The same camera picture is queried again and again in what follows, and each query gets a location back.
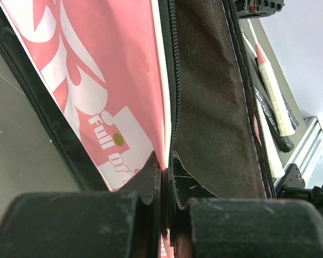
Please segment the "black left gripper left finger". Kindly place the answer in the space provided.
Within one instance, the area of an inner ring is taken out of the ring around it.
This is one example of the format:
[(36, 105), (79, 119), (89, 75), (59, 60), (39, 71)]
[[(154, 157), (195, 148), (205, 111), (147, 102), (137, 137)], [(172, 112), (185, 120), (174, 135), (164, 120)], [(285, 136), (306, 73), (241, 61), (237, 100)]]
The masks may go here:
[(160, 257), (161, 175), (151, 153), (115, 192), (17, 196), (0, 222), (0, 257)]

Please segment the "pink white badminton racket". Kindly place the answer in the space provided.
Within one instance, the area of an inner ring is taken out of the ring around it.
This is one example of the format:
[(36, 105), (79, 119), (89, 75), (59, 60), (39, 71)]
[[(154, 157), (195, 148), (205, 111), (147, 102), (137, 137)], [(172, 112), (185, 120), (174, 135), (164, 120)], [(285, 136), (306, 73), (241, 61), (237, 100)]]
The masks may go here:
[[(246, 36), (243, 37), (245, 40), (245, 43), (249, 47), (250, 51), (252, 52), (254, 58), (257, 58), (256, 52), (255, 52), (255, 46), (252, 46), (250, 41)], [(273, 140), (273, 137), (271, 135), (270, 129), (268, 127), (268, 123), (265, 117), (265, 114), (262, 109), (262, 105), (260, 101), (257, 99), (258, 104), (257, 107), (259, 110), (262, 111), (262, 117), (261, 117), (261, 123), (262, 123), (262, 131), (263, 131), (263, 136), (264, 136), (264, 142), (266, 144), (266, 154), (268, 157), (268, 165), (270, 167), (271, 175), (273, 178), (281, 178), (285, 175), (285, 171), (282, 167), (282, 163), (279, 159), (278, 152), (275, 147), (275, 143)]]

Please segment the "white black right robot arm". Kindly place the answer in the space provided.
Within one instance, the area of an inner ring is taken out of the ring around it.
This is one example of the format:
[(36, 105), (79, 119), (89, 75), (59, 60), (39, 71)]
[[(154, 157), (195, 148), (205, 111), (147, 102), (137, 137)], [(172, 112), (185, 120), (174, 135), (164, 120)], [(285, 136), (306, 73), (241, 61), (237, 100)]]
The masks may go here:
[(323, 183), (313, 187), (308, 185), (305, 172), (311, 160), (310, 154), (301, 153), (307, 141), (304, 140), (295, 147), (290, 140), (290, 136), (299, 127), (299, 121), (279, 88), (271, 63), (258, 43), (250, 21), (254, 10), (260, 7), (267, 11), (276, 10), (279, 3), (268, 1), (266, 4), (253, 6), (248, 1), (233, 3), (237, 21), (247, 21), (253, 38), (253, 42), (250, 42), (244, 31), (240, 30), (272, 196), (306, 200), (316, 206), (323, 216)]

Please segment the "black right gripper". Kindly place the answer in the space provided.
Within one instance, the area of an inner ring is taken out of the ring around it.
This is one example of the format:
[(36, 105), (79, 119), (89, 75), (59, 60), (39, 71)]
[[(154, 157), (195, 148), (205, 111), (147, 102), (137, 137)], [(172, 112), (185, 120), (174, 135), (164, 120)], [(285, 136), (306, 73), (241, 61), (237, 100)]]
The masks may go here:
[(262, 18), (274, 15), (283, 8), (284, 0), (236, 0), (239, 18)]

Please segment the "pink sport racket bag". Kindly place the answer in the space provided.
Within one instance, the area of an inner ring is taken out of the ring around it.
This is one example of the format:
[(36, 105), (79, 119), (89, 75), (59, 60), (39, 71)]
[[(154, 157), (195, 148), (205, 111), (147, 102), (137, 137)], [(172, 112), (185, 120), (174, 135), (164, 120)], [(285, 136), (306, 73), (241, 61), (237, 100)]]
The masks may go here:
[(177, 154), (220, 199), (272, 198), (233, 1), (0, 1), (0, 53), (81, 192)]

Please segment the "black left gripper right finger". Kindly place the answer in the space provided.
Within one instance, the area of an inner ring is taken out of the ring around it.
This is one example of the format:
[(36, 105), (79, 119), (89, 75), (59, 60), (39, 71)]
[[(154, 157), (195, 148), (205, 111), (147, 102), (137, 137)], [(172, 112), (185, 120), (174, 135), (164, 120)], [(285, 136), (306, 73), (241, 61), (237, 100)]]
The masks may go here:
[(323, 216), (303, 199), (220, 199), (174, 154), (167, 173), (175, 257), (323, 257)]

